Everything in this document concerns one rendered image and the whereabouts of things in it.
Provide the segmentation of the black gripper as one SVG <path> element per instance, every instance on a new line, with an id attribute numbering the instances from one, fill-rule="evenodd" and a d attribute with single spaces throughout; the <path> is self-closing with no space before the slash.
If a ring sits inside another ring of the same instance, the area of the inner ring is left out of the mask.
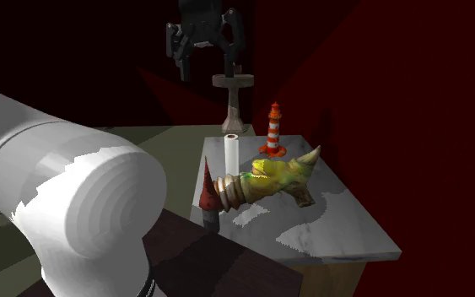
<path id="1" fill-rule="evenodd" d="M 246 47 L 242 16 L 235 8 L 222 14 L 222 0 L 178 0 L 181 25 L 166 25 L 166 56 L 175 61 L 181 80 L 189 82 L 193 45 L 208 42 L 224 52 L 224 76 L 233 78 L 235 63 Z M 224 29 L 231 28 L 231 40 Z"/>

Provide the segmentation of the orange white lighthouse figure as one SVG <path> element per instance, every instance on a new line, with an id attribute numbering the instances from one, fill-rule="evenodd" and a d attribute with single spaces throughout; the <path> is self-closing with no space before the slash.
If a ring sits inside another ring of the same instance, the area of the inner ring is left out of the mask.
<path id="1" fill-rule="evenodd" d="M 280 111 L 280 105 L 277 102 L 274 102 L 268 113 L 269 122 L 267 141 L 258 149 L 260 154 L 263 154 L 268 158 L 277 158 L 286 155 L 286 148 L 279 144 L 279 126 L 281 118 L 282 114 Z"/>

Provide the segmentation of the white paper towel roll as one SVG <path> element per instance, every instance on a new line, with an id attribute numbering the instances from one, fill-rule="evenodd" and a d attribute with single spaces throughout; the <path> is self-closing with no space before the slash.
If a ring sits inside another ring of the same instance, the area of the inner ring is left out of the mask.
<path id="1" fill-rule="evenodd" d="M 239 138 L 236 134 L 226 134 L 224 136 L 224 163 L 227 175 L 239 175 Z"/>

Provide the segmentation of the red cone hat gnome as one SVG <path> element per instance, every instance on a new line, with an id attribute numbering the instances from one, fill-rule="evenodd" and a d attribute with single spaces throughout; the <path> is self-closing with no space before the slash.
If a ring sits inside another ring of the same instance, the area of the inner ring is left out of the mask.
<path id="1" fill-rule="evenodd" d="M 208 167 L 208 158 L 205 157 L 204 160 L 203 188 L 198 206 L 202 210 L 203 226 L 207 230 L 218 233 L 220 231 L 219 212 L 223 209 L 223 204 L 213 184 Z"/>

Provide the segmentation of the yellow green horned creature figure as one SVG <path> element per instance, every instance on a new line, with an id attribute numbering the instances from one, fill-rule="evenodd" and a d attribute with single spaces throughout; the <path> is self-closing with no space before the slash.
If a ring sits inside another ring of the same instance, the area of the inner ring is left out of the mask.
<path id="1" fill-rule="evenodd" d="M 301 208 L 314 204 L 307 183 L 320 152 L 321 148 L 316 147 L 309 153 L 288 162 L 255 159 L 249 172 L 212 179 L 223 204 L 221 211 L 228 212 L 232 208 L 237 210 L 243 204 L 253 204 L 278 192 L 291 195 Z"/>

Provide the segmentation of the marble top wooden table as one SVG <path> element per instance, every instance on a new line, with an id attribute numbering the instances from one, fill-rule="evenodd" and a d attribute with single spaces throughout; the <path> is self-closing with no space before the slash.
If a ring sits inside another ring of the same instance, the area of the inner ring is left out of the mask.
<path id="1" fill-rule="evenodd" d="M 402 252 L 322 159 L 308 188 L 314 205 L 278 193 L 222 212 L 219 233 L 302 273 L 300 297 L 353 297 L 367 262 Z"/>

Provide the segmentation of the brown pedestal stand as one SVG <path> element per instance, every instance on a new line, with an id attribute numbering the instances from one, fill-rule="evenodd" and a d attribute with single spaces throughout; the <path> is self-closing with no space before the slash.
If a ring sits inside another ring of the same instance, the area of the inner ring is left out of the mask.
<path id="1" fill-rule="evenodd" d="M 239 90 L 254 85 L 254 76 L 251 74 L 235 74 L 225 77 L 223 74 L 212 76 L 214 87 L 228 90 L 227 116 L 222 125 L 222 133 L 236 134 L 245 131 L 244 123 L 240 119 Z"/>

